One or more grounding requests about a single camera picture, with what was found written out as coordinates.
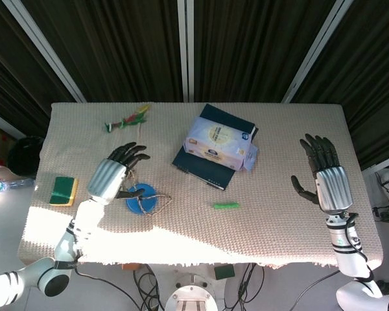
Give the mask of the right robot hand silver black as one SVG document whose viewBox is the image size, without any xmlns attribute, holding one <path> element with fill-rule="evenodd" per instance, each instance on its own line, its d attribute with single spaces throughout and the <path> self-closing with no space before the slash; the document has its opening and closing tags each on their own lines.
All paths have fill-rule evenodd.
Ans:
<svg viewBox="0 0 389 311">
<path fill-rule="evenodd" d="M 300 139 L 316 185 L 316 191 L 305 190 L 294 175 L 290 177 L 294 190 L 302 198 L 319 206 L 328 215 L 345 212 L 353 205 L 348 176 L 340 165 L 334 144 L 326 137 L 306 134 Z"/>
</svg>

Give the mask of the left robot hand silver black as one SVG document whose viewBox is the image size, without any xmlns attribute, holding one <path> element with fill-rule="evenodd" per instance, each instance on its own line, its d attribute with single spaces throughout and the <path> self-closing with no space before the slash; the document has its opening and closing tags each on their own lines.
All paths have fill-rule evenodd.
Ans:
<svg viewBox="0 0 389 311">
<path fill-rule="evenodd" d="M 121 190 L 121 187 L 139 161 L 150 159 L 149 155 L 143 153 L 146 149 L 146 146 L 137 145 L 136 142 L 126 143 L 103 159 L 87 185 L 90 199 L 108 205 L 114 199 L 132 199 L 142 195 L 144 189 L 130 192 Z"/>
</svg>

